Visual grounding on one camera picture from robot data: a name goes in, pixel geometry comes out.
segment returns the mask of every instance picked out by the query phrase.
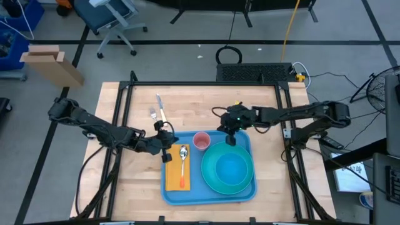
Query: blue bowl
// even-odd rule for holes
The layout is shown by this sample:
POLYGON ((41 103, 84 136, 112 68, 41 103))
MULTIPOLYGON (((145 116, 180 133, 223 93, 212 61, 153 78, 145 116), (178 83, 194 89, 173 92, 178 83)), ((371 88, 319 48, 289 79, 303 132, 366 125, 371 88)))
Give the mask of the blue bowl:
POLYGON ((250 184, 254 164, 250 154, 241 146, 220 142, 204 154, 201 172, 211 189, 221 194, 237 194, 250 184))

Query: small cup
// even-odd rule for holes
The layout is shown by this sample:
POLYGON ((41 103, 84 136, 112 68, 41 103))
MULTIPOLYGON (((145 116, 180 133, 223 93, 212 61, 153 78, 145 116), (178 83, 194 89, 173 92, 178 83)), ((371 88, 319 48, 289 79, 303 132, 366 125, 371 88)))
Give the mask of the small cup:
POLYGON ((199 151, 205 151, 210 146, 210 143, 210 135, 208 135, 206 132, 197 132, 193 136, 194 147, 196 147, 199 151))

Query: fork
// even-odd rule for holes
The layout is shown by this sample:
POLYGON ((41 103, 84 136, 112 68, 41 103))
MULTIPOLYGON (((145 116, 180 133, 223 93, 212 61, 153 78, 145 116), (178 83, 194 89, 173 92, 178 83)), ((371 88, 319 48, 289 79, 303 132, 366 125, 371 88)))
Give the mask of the fork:
POLYGON ((150 110, 150 116, 152 117, 152 119, 155 120, 155 121, 157 121, 157 113, 156 113, 156 110, 155 110, 153 107, 151 107, 149 110, 150 110))

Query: wooden table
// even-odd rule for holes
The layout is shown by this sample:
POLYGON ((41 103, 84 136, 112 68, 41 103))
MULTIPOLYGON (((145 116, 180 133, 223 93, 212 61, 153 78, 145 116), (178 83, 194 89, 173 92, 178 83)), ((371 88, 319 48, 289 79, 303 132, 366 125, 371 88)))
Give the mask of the wooden table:
MULTIPOLYGON (((97 104, 96 116, 109 122, 113 117, 118 84, 103 83, 97 104)), ((309 103, 303 83, 289 83, 289 87, 293 106, 309 103)), ((156 133, 153 128, 154 121, 149 115, 150 107, 158 109, 156 93, 161 96, 166 117, 173 124, 175 131, 216 129, 219 126, 219 118, 211 113, 213 106, 226 107, 233 105, 235 101, 242 101, 247 107, 278 106, 275 90, 268 86, 134 86, 127 125, 145 129, 148 136, 156 133)), ((122 121, 125 96, 122 97, 119 124, 122 121)), ((285 105, 283 91, 281 96, 285 105)), ((159 110, 156 111, 157 117, 161 118, 159 110)), ((304 119, 296 123, 298 127, 303 127, 311 121, 304 119)), ((161 155, 152 156, 124 150, 112 220, 157 221, 159 216, 165 216, 166 221, 247 222, 249 217, 255 217, 257 222, 295 221, 288 166, 281 160, 284 150, 281 126, 272 127, 266 134, 259 134, 254 129, 248 129, 246 132, 251 140, 258 187, 253 200, 229 204, 170 206, 161 197, 161 155)), ((316 140, 310 140, 307 146, 319 151, 316 140)), ((89 141, 85 159, 98 147, 96 140, 89 141)), ((95 156, 82 174, 80 210, 83 210, 99 188, 105 153, 103 150, 95 156)), ((321 155, 308 150, 303 150, 302 155, 310 191, 321 206, 335 218, 321 155)), ((304 197, 300 190, 299 195, 302 216, 307 218, 304 197)), ((103 206, 102 215, 105 215, 106 204, 103 206)))

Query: orange napkin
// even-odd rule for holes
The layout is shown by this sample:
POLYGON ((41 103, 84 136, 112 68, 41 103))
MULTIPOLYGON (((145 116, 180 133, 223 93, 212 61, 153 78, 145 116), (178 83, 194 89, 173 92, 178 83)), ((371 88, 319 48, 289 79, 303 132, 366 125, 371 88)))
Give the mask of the orange napkin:
POLYGON ((167 162, 165 168, 165 190, 166 191, 190 191, 190 149, 188 144, 173 144, 167 150, 171 153, 172 161, 167 162), (185 145, 187 149, 187 156, 184 161, 184 181, 185 186, 181 188, 181 174, 182 174, 182 158, 179 155, 181 146, 185 145))

